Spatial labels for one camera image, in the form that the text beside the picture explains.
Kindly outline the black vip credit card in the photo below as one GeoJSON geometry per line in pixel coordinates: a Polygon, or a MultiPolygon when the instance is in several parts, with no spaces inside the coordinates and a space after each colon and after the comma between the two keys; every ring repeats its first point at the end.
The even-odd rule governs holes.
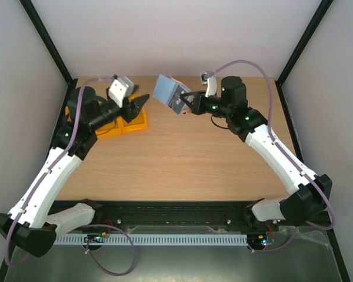
{"type": "Polygon", "coordinates": [[[181,86],[176,86],[166,104],[177,115],[184,115],[187,110],[186,104],[180,98],[180,95],[184,93],[188,91],[181,86]]]}

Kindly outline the tan leather card holder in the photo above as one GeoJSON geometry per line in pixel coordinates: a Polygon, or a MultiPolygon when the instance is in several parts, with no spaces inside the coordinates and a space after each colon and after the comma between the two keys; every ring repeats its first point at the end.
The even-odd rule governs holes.
{"type": "Polygon", "coordinates": [[[165,105],[168,109],[170,109],[166,104],[168,102],[168,99],[170,98],[172,91],[176,88],[176,86],[181,86],[188,92],[191,91],[180,81],[172,79],[165,75],[159,75],[154,88],[153,97],[159,102],[161,102],[163,105],[165,105]]]}

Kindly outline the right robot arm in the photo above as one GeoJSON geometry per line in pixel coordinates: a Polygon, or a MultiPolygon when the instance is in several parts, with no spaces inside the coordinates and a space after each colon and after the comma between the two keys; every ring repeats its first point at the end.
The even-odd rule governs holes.
{"type": "Polygon", "coordinates": [[[204,82],[206,90],[182,92],[180,99],[195,115],[208,113],[224,118],[228,129],[253,148],[281,179],[289,196],[279,199],[260,199],[250,205],[245,224],[258,230],[266,221],[287,221],[293,226],[310,223],[327,208],[326,200],[332,180],[326,174],[317,175],[303,164],[278,138],[258,110],[248,106],[247,88],[239,76],[221,80],[221,96],[214,90],[217,80],[204,82]]]}

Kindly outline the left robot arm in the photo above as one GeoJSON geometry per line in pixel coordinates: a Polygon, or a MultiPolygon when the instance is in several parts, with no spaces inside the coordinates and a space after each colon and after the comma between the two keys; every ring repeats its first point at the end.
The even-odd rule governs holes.
{"type": "Polygon", "coordinates": [[[74,89],[67,101],[68,113],[51,142],[48,157],[19,202],[0,213],[0,233],[7,242],[35,256],[44,256],[57,238],[98,221],[102,206],[89,199],[49,214],[62,187],[97,142],[97,130],[123,119],[135,120],[150,98],[137,95],[139,86],[113,83],[100,97],[90,86],[74,89]]]}

